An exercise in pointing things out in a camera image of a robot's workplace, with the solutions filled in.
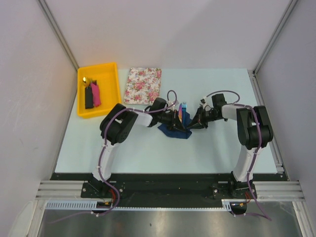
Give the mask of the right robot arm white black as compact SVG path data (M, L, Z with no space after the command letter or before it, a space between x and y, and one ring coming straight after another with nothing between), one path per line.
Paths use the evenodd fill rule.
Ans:
M188 129L208 128L211 121L229 119L237 122L237 136L241 149L237 164L225 184L212 185L215 198L253 198L256 196L253 185L253 169L256 160L269 142L274 132L265 106L241 105L237 102L227 103L223 91L211 93L213 106L209 110L204 97Z

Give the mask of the dark blue paper napkin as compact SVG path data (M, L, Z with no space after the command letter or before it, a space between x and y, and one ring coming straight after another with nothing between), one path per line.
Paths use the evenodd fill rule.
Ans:
M192 132L186 127L186 131L177 131L168 129L165 124L161 123L161 125L158 126L158 129L169 138L188 139L192 135Z

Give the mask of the iridescent metal knife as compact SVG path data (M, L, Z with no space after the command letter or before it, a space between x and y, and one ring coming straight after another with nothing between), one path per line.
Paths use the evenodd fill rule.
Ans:
M182 117L183 117L183 111L182 111L182 103L181 103L178 108L178 118L180 122L182 122Z

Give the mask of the blue metal fork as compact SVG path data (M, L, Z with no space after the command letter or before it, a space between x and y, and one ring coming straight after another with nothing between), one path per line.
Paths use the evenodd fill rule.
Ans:
M186 110L187 110L187 103L183 102L182 103L182 124L185 125L186 121Z

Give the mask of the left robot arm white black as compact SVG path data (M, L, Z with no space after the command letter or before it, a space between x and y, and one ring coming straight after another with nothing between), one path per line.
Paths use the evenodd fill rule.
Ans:
M166 135L176 138L186 138L185 126L179 119L179 111L171 107L176 102L168 104L162 98L156 98L151 106L144 110L127 108L118 103L100 124L103 139L102 150L97 166L92 172L93 177L88 181L87 190L91 190L100 198L106 196L111 187L106 183L111 176L112 164L119 144L123 143L134 125L153 127L162 124L162 131Z

